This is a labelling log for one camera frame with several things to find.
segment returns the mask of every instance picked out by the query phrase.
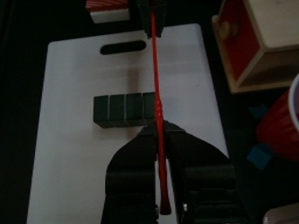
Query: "dark table surface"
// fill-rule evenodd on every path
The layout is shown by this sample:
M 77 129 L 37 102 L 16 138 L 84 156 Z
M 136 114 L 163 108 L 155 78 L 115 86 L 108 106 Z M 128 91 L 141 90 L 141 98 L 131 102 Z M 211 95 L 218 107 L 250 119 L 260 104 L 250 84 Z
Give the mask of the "dark table surface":
M 199 23 L 238 189 L 252 223 L 272 207 L 299 201 L 299 164 L 274 157 L 263 171 L 247 161 L 259 120 L 248 108 L 272 105 L 284 88 L 231 94 L 211 29 L 219 0 L 169 0 L 167 25 Z M 0 223 L 25 223 L 48 44 L 141 29 L 136 7 L 125 22 L 93 24 L 85 0 L 5 1 L 0 13 Z

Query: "red object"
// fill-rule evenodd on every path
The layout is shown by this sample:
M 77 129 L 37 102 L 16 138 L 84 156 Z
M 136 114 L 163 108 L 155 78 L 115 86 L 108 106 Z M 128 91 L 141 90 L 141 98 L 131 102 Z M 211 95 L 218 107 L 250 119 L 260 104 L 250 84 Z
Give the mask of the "red object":
M 275 102 L 256 127 L 256 138 L 274 153 L 286 159 L 299 161 L 299 75 L 290 91 Z
M 236 37 L 223 40 L 232 74 L 238 80 L 259 49 L 258 37 L 243 0 L 226 1 L 219 17 L 219 24 L 223 22 L 236 24 L 238 26 Z
M 87 0 L 85 8 L 92 11 L 112 11 L 127 9 L 127 0 Z
M 165 170 L 165 154 L 164 154 L 164 112 L 159 90 L 157 56 L 156 56 L 156 41 L 155 41 L 155 7 L 152 7 L 151 14 L 152 14 L 151 22 L 152 22 L 153 88 L 155 88 L 153 116 L 155 116 L 155 126 L 157 133 L 157 163 L 159 163 L 159 177 L 160 177 L 160 190 L 161 190 L 160 214 L 169 214 L 172 212 L 172 209 L 171 209 L 168 186 L 167 186 L 167 170 Z

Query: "wooden box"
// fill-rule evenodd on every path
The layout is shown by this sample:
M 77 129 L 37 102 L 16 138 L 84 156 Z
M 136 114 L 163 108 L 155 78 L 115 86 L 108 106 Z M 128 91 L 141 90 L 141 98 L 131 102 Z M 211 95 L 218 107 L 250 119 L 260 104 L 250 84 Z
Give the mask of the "wooden box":
M 291 85 L 299 73 L 299 0 L 224 0 L 212 27 L 232 93 Z

